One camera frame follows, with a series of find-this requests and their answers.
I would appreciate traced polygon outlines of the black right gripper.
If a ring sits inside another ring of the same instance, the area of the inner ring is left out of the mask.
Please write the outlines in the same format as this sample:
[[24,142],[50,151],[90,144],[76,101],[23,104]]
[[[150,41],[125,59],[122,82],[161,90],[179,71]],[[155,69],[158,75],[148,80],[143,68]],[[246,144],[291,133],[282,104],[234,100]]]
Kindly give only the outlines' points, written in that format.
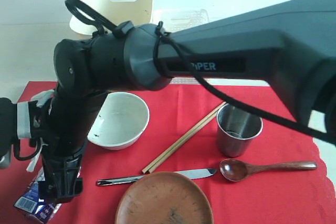
[[43,156],[45,180],[39,182],[40,199],[64,204],[82,193],[83,179],[79,172],[87,135],[107,95],[107,92],[98,91],[74,99],[57,87],[30,99],[41,109],[40,126],[45,126],[52,134],[44,139],[45,149],[39,151],[28,165],[28,171],[33,172],[38,157]]

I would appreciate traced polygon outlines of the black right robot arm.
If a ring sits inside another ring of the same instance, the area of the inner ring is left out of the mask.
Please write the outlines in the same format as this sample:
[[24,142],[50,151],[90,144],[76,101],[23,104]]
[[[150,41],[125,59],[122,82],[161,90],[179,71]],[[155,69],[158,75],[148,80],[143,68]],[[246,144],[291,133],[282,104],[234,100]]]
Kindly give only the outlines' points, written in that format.
[[[237,108],[335,144],[335,0],[290,0],[175,33],[162,22],[115,25],[81,0],[65,5],[96,31],[56,45],[58,83],[33,116],[45,173],[39,194],[47,202],[82,192],[87,135],[110,90],[157,91],[175,77],[194,77]],[[293,120],[242,103],[207,78],[264,80]]]

